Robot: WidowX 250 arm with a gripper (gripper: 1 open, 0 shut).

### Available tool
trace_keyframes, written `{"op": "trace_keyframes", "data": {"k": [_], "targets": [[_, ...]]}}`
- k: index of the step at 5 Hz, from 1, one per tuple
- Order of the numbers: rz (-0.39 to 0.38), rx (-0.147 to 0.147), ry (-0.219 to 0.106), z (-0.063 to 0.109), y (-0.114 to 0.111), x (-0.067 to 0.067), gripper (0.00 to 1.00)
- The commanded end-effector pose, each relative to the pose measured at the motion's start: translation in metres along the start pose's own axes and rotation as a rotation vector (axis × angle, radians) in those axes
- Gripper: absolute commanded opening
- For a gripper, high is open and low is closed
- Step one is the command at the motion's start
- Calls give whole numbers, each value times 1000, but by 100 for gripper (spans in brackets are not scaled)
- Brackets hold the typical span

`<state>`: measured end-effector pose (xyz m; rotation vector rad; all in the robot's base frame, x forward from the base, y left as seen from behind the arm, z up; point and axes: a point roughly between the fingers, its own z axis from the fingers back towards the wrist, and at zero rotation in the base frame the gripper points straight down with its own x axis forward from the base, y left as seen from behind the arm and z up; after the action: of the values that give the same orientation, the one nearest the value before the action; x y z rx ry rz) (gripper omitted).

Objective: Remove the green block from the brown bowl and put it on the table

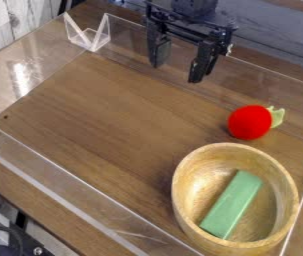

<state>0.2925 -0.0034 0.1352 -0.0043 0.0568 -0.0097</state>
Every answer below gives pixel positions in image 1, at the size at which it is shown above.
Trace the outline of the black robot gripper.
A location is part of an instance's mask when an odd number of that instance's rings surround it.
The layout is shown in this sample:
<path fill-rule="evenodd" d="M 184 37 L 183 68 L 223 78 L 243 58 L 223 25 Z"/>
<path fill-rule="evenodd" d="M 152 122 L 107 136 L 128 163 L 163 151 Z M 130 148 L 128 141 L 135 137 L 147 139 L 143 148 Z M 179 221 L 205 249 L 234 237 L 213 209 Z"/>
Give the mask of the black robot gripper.
<path fill-rule="evenodd" d="M 199 83 L 215 66 L 218 56 L 229 55 L 235 18 L 218 9 L 219 0 L 146 0 L 148 60 L 159 68 L 170 57 L 171 38 L 198 44 L 188 82 Z"/>

